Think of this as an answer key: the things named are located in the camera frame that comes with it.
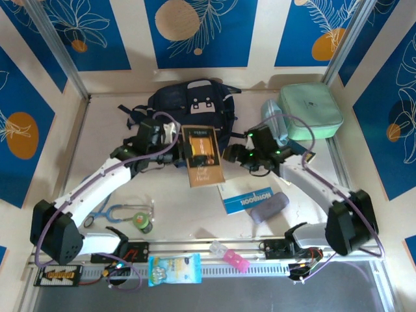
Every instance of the purple cable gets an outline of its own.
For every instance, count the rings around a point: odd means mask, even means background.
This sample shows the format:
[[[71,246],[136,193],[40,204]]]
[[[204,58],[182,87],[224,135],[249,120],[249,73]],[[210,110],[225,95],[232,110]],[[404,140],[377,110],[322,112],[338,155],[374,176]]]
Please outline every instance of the purple cable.
[[[140,276],[140,273],[138,272],[138,270],[133,266],[133,264],[132,263],[130,263],[130,262],[127,262],[126,260],[124,260],[124,259],[122,259],[122,258],[119,258],[119,257],[116,257],[115,255],[111,255],[111,254],[109,254],[109,253],[99,253],[99,255],[102,255],[103,257],[108,257],[108,258],[111,258],[111,259],[114,259],[114,260],[117,260],[117,261],[119,261],[119,262],[121,262],[121,263],[124,263],[125,265],[127,265],[130,269],[131,269],[131,274],[134,272],[134,273],[136,273],[136,275],[138,276],[138,284],[137,284],[137,286],[136,287],[134,287],[134,288],[131,288],[131,289],[123,289],[123,288],[119,288],[118,286],[115,286],[115,285],[113,285],[113,284],[111,284],[110,283],[110,277],[113,275],[113,274],[115,274],[115,273],[117,273],[117,270],[115,270],[115,271],[113,271],[109,276],[107,276],[107,282],[109,283],[109,285],[111,285],[111,289],[115,289],[115,290],[117,290],[117,291],[123,291],[123,292],[125,292],[125,293],[132,293],[133,291],[137,291],[137,290],[139,290],[139,288],[141,288],[141,286],[142,286],[142,276]]]
[[[44,268],[44,267],[50,265],[53,262],[53,260],[50,260],[50,261],[45,262],[45,263],[40,263],[39,262],[40,248],[41,248],[42,244],[44,243],[44,239],[45,239],[46,233],[49,230],[49,228],[51,227],[51,224],[53,223],[53,221],[55,221],[55,219],[57,218],[57,216],[59,215],[59,213],[61,213],[65,208],[67,208],[67,206],[69,206],[70,202],[72,202],[79,195],[81,195],[88,187],[90,187],[91,185],[93,185],[98,179],[101,179],[106,174],[110,173],[111,171],[113,171],[113,170],[115,170],[115,169],[117,169],[117,168],[119,168],[121,166],[124,166],[125,164],[131,163],[133,161],[141,161],[143,159],[148,159],[148,158],[151,158],[151,157],[156,157],[156,156],[162,155],[162,154],[166,153],[167,151],[169,151],[172,147],[175,146],[177,140],[179,139],[179,130],[180,129],[178,129],[178,123],[174,120],[174,118],[172,116],[170,116],[169,114],[167,114],[165,112],[156,112],[153,115],[153,119],[156,119],[156,117],[158,117],[158,116],[168,117],[176,125],[176,134],[175,134],[175,137],[174,137],[173,142],[169,146],[165,147],[164,149],[162,149],[161,151],[158,151],[156,153],[152,153],[152,154],[149,154],[149,155],[142,155],[142,156],[138,156],[138,157],[133,157],[133,158],[127,159],[125,161],[119,162],[118,164],[115,164],[115,165],[113,165],[111,167],[108,167],[106,170],[104,170],[104,173],[103,174],[95,175],[90,181],[88,181],[87,183],[85,183],[79,190],[77,190],[77,192],[74,192],[70,196],[69,200],[68,201],[65,201],[55,211],[55,213],[52,214],[52,217],[46,222],[46,225],[45,225],[42,233],[39,236],[38,243],[36,244],[36,250],[35,250],[35,253],[34,253],[34,263],[36,264],[36,266],[38,266],[39,268]]]
[[[361,219],[361,221],[363,221],[365,227],[368,229],[368,231],[370,232],[370,234],[373,236],[374,240],[377,243],[378,248],[380,249],[380,253],[374,253],[372,251],[366,250],[364,248],[360,248],[359,250],[361,250],[362,252],[365,252],[367,254],[373,255],[375,257],[378,258],[384,258],[385,255],[385,251],[384,251],[384,247],[383,244],[380,240],[380,238],[378,237],[377,233],[375,232],[375,230],[372,228],[372,226],[370,225],[370,223],[367,221],[367,219],[365,218],[364,214],[358,209],[358,207],[348,198],[346,197],[340,190],[338,190],[336,187],[334,187],[330,182],[326,181],[323,177],[321,177],[320,175],[318,175],[316,172],[312,171],[311,169],[309,169],[309,167],[307,166],[307,162],[306,162],[306,157],[307,154],[309,154],[312,149],[315,147],[315,136],[313,134],[312,128],[310,126],[308,126],[302,119],[300,119],[299,117],[290,115],[290,114],[274,114],[272,116],[269,116],[268,118],[264,119],[261,123],[265,123],[267,121],[269,121],[272,118],[275,118],[277,116],[283,116],[283,117],[288,117],[288,118],[292,118],[295,120],[298,120],[301,124],[303,124],[306,129],[311,133],[312,136],[312,144],[311,147],[302,155],[302,167],[305,169],[306,172],[308,172],[309,174],[311,174],[315,179],[317,179],[318,181],[320,181],[322,184],[326,185],[329,189],[333,190],[334,193],[336,193],[337,195],[339,195],[340,197],[342,197],[343,200],[345,200],[350,206],[351,208],[354,210],[354,212],[359,216],[359,218]]]

